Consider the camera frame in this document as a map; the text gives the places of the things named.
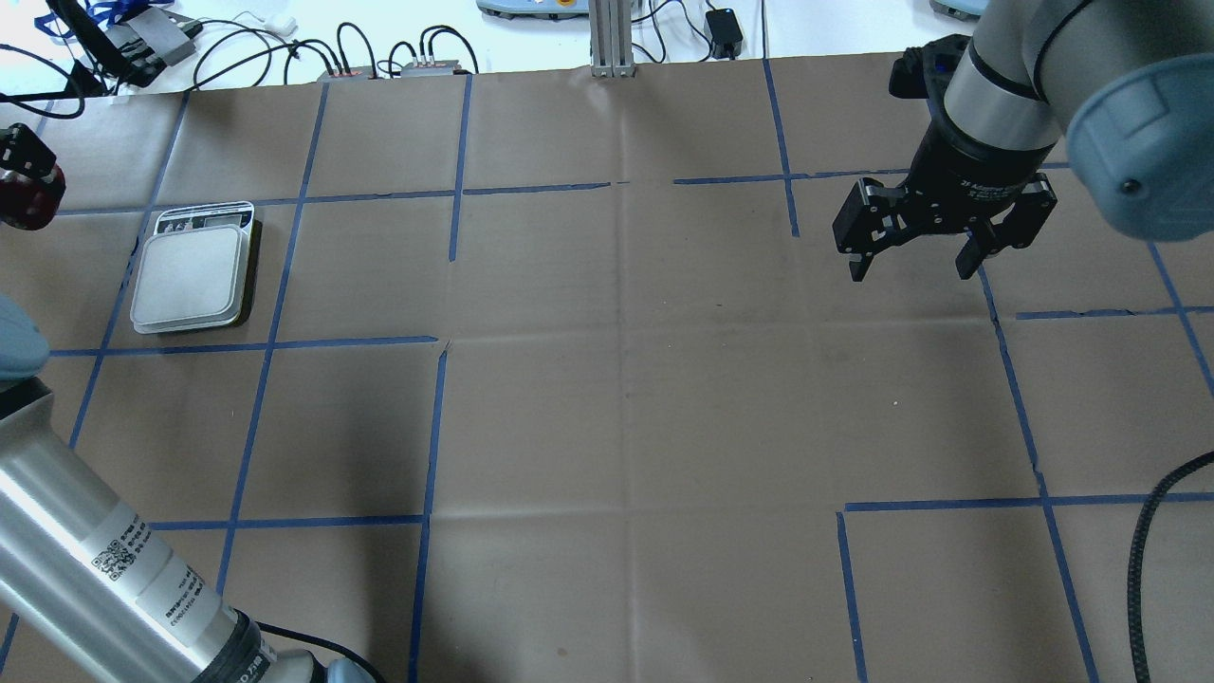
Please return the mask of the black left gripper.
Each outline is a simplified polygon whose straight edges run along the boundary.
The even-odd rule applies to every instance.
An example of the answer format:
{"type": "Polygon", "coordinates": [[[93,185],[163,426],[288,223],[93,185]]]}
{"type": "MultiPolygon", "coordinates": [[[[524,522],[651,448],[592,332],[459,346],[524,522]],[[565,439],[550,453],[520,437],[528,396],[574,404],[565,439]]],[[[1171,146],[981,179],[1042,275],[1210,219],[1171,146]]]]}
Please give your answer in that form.
{"type": "Polygon", "coordinates": [[[1,220],[18,230],[42,230],[64,199],[64,170],[23,123],[1,135],[1,220]]]}

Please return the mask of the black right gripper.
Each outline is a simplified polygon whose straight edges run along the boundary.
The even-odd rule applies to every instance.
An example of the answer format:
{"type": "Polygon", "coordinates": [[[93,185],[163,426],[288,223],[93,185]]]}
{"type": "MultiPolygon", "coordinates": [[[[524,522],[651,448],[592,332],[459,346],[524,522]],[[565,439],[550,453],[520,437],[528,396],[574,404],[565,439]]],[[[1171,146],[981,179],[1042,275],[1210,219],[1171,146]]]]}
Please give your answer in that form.
{"type": "Polygon", "coordinates": [[[929,129],[898,184],[863,177],[838,211],[834,245],[851,280],[864,280],[877,254],[918,237],[966,237],[955,258],[961,280],[1003,249],[1029,247],[1057,207],[1040,172],[1057,144],[1048,103],[995,72],[961,34],[906,50],[889,90],[924,99],[929,129]]]}

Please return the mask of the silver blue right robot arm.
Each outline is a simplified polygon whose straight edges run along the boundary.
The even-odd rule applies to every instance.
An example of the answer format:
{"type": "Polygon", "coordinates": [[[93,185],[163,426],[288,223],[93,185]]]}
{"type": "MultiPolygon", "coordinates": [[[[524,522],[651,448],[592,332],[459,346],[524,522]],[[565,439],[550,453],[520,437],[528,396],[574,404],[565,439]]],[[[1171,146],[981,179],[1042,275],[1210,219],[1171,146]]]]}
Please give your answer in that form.
{"type": "Polygon", "coordinates": [[[1209,1],[989,1],[971,35],[906,50],[887,89],[924,101],[929,126],[898,184],[863,177],[838,211],[850,277],[919,237],[966,237],[960,278],[1032,246],[1057,206],[1043,164],[1059,143],[1111,228],[1206,237],[1212,22],[1209,1]]]}

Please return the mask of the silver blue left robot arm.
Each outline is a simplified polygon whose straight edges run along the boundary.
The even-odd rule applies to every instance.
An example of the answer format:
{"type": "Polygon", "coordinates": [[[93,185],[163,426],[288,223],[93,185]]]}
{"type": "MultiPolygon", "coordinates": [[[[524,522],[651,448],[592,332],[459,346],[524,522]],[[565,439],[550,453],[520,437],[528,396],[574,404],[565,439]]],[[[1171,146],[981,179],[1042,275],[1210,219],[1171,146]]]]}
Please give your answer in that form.
{"type": "Polygon", "coordinates": [[[66,445],[49,342],[2,298],[1,584],[17,617],[100,682],[380,682],[334,641],[231,608],[66,445]]]}

